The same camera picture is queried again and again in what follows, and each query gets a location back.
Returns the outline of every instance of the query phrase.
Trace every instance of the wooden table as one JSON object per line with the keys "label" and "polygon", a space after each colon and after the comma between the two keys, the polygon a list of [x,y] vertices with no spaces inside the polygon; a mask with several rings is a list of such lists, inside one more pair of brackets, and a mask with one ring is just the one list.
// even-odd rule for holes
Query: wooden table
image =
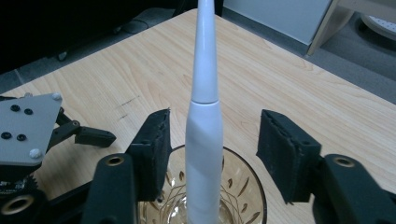
{"label": "wooden table", "polygon": [[[35,173],[54,198],[92,179],[98,160],[129,146],[146,117],[171,108],[172,147],[184,144],[191,93],[196,10],[125,39],[5,95],[58,91],[66,114],[113,132],[110,148],[54,147]],[[255,156],[262,109],[283,113],[314,136],[322,155],[362,162],[384,189],[396,192],[396,105],[217,18],[219,92],[224,146],[256,171],[268,223],[312,223],[311,204],[285,205]]]}

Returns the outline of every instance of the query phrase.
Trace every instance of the white antenna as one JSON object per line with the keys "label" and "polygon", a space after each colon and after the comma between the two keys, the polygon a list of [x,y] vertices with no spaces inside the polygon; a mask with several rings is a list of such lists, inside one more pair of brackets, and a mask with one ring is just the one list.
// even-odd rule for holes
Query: white antenna
{"label": "white antenna", "polygon": [[214,1],[199,0],[186,128],[187,219],[190,224],[219,222],[222,148]]}

